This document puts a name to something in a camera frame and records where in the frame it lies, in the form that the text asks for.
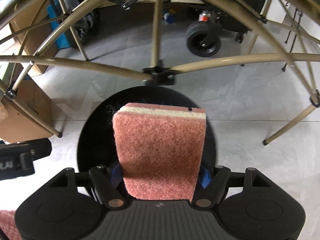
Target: blue object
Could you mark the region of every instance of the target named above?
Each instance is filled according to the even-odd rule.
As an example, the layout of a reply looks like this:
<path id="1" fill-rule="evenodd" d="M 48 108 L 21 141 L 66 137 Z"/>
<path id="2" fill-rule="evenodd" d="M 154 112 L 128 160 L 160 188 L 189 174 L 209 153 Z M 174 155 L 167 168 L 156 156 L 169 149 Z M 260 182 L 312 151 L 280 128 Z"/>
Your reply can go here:
<path id="1" fill-rule="evenodd" d="M 55 1 L 54 6 L 57 10 L 62 11 L 59 1 Z M 59 15 L 56 15 L 54 9 L 52 8 L 52 5 L 49 5 L 47 7 L 47 11 L 48 11 L 48 15 L 50 19 L 56 18 Z M 55 30 L 57 27 L 59 26 L 59 24 L 57 22 L 52 22 L 51 23 L 51 28 L 52 30 Z M 56 44 L 58 49 L 66 49 L 66 48 L 70 48 L 70 43 L 66 37 L 66 35 L 63 33 L 57 40 L 56 40 Z"/>
<path id="2" fill-rule="evenodd" d="M 122 181 L 123 179 L 123 174 L 122 174 L 122 170 L 121 170 L 121 166 L 118 163 L 116 166 L 114 166 L 110 172 L 110 182 L 111 185 L 116 188 L 118 187 L 119 183 Z"/>
<path id="3" fill-rule="evenodd" d="M 170 12 L 167 12 L 166 14 L 164 14 L 163 18 L 165 22 L 168 24 L 175 23 L 174 15 L 172 15 Z"/>
<path id="4" fill-rule="evenodd" d="M 206 188 L 211 182 L 210 171 L 206 169 L 203 165 L 200 166 L 198 179 L 203 188 Z"/>

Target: black circular disc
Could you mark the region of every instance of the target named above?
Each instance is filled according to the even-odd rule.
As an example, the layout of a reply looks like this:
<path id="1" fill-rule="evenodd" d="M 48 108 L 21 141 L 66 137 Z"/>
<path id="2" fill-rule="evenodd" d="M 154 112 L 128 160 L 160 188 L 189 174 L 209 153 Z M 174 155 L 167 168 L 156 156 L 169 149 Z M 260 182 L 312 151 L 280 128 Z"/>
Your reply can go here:
<path id="1" fill-rule="evenodd" d="M 99 164 L 110 165 L 117 160 L 112 117 L 127 103 L 198 107 L 188 97 L 164 87 L 139 86 L 112 95 L 95 109 L 82 129 L 77 149 L 79 171 L 88 171 Z M 202 160 L 208 167 L 215 166 L 216 145 L 208 121 Z"/>
<path id="2" fill-rule="evenodd" d="M 24 239 L 82 239 L 100 222 L 102 210 L 92 198 L 69 192 L 35 193 L 15 213 Z"/>
<path id="3" fill-rule="evenodd" d="M 227 198 L 219 205 L 218 216 L 229 233 L 247 240 L 296 239 L 305 222 L 298 202 L 268 188 Z"/>

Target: rubber tire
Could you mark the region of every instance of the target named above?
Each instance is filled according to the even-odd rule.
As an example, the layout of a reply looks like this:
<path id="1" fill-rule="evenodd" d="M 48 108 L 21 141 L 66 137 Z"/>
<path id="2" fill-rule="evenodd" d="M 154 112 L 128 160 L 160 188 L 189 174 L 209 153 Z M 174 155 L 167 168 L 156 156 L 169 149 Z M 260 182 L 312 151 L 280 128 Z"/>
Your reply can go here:
<path id="1" fill-rule="evenodd" d="M 210 32 L 210 25 L 207 22 L 197 21 L 189 25 L 187 29 L 187 48 L 192 54 L 199 57 L 211 57 L 220 50 L 221 40 L 218 35 L 216 35 L 215 37 L 216 49 L 210 53 L 203 53 L 202 51 L 199 51 L 192 46 L 192 41 L 196 36 L 207 34 L 209 32 Z"/>

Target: pink sponge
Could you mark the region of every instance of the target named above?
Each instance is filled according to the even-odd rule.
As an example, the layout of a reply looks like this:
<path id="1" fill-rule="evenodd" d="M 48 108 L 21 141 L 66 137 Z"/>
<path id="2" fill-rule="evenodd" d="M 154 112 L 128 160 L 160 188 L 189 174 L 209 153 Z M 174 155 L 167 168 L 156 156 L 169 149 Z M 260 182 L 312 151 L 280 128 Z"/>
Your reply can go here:
<path id="1" fill-rule="evenodd" d="M 130 195 L 192 200 L 205 138 L 203 109 L 128 103 L 114 115 L 113 129 Z"/>

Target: black clip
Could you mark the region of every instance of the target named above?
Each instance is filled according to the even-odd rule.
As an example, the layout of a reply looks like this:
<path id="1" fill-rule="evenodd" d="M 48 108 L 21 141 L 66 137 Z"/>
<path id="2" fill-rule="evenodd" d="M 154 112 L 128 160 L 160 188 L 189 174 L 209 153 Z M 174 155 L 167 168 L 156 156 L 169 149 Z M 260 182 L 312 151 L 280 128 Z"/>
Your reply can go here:
<path id="1" fill-rule="evenodd" d="M 151 74 L 151 80 L 145 80 L 144 84 L 148 86 L 172 86 L 175 84 L 175 70 L 163 67 L 162 60 L 155 67 L 144 68 L 144 73 Z"/>
<path id="2" fill-rule="evenodd" d="M 69 11 L 69 12 L 66 12 L 65 14 L 63 14 L 65 17 L 61 20 L 57 20 L 56 23 L 57 24 L 60 24 L 62 23 L 65 19 L 67 19 L 71 14 L 73 13 L 73 11 Z"/>
<path id="3" fill-rule="evenodd" d="M 310 102 L 311 102 L 311 104 L 313 104 L 314 107 L 319 108 L 319 107 L 320 107 L 320 95 L 319 95 L 319 90 L 316 90 L 315 96 L 316 96 L 316 98 L 318 98 L 318 103 L 316 104 L 316 103 L 312 100 L 311 97 L 310 97 Z"/>
<path id="4" fill-rule="evenodd" d="M 11 89 L 11 90 L 8 90 L 4 95 L 8 100 L 11 101 L 16 98 L 17 92 Z"/>
<path id="5" fill-rule="evenodd" d="M 261 22 L 263 22 L 265 24 L 268 22 L 267 18 L 265 16 L 263 16 L 263 15 L 260 15 L 259 21 L 261 21 Z"/>

